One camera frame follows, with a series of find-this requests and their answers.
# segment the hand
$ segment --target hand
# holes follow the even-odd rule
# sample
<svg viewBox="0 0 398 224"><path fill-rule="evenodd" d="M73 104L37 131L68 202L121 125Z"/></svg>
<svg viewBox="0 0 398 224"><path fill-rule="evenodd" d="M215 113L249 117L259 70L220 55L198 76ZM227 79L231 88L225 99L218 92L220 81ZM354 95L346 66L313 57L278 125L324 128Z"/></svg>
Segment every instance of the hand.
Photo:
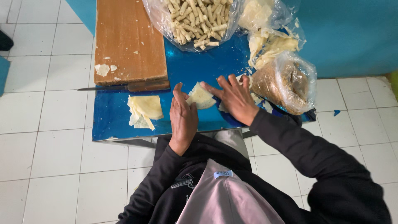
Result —
<svg viewBox="0 0 398 224"><path fill-rule="evenodd" d="M201 82L201 86L220 98L233 117L250 126L259 108L254 104L250 95L249 77L242 75L242 79L243 85L239 85L234 74L228 76L229 83L224 76L220 76L217 82L223 90L216 89L205 82Z"/></svg>
<svg viewBox="0 0 398 224"><path fill-rule="evenodd" d="M173 90L174 97L170 109L173 136L169 142L171 149L179 156L182 156L191 144L199 122L196 103L188 106L185 100L189 96L181 92L181 86L182 83L178 83Z"/></svg>

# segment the dough crumb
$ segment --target dough crumb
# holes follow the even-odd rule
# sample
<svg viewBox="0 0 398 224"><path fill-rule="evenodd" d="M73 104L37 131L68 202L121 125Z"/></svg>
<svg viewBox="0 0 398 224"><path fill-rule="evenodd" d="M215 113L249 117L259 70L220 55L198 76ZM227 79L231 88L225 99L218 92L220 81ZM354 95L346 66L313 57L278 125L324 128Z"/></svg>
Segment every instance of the dough crumb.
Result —
<svg viewBox="0 0 398 224"><path fill-rule="evenodd" d="M106 64L96 65L96 66L94 66L94 68L96 69L97 74L100 76L103 76L103 77L105 77L110 70L109 65L106 65Z"/></svg>

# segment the wooden knife handle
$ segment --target wooden knife handle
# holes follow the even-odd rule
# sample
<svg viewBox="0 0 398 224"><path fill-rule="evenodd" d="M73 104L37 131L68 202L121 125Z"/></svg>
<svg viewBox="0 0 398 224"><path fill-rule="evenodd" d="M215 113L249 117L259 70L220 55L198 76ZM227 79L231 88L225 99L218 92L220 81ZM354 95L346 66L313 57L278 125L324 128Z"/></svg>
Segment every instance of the wooden knife handle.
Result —
<svg viewBox="0 0 398 224"><path fill-rule="evenodd" d="M129 83L127 85L127 88L130 92L166 90L170 89L170 81L160 80L160 81L134 82L134 83Z"/></svg>

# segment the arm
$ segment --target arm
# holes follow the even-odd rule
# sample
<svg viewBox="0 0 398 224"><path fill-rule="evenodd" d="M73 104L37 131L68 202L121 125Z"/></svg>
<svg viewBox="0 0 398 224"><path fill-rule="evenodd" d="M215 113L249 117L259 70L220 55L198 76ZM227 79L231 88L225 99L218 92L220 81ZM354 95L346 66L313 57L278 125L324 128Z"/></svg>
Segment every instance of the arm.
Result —
<svg viewBox="0 0 398 224"><path fill-rule="evenodd" d="M223 90L202 85L303 175L317 178L308 195L312 214L329 223L391 223L382 188L372 182L364 166L325 139L257 108L249 96L249 80L242 78L239 86L234 75L228 77L230 84L219 77Z"/></svg>
<svg viewBox="0 0 398 224"><path fill-rule="evenodd" d="M157 201L179 175L185 161L182 155L191 144L198 125L196 104L188 106L185 100L189 96L181 92L181 86L182 83L178 83L173 91L170 109L173 136L170 143L130 197L124 212L119 214L118 224L148 223Z"/></svg>

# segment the blue tabletop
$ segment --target blue tabletop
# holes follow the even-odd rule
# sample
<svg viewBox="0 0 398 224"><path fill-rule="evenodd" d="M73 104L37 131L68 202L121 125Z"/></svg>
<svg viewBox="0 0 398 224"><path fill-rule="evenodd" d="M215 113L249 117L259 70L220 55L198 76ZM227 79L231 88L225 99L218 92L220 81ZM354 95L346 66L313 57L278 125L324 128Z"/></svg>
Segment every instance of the blue tabletop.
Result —
<svg viewBox="0 0 398 224"><path fill-rule="evenodd" d="M167 39L164 40L168 78L172 88L183 83L182 91L188 93L196 82L205 81L219 88L216 78L220 75L240 75L245 73L250 51L247 37L233 36L219 47L202 53L182 52ZM127 105L129 95L159 95L164 118L153 120L155 130L129 126L130 111ZM171 134L170 105L173 94L168 91L150 91L130 93L128 91L97 91L94 104L93 141L108 138L136 138ZM218 104L209 109L200 110L199 131L238 128L244 125L230 114L220 112Z"/></svg>

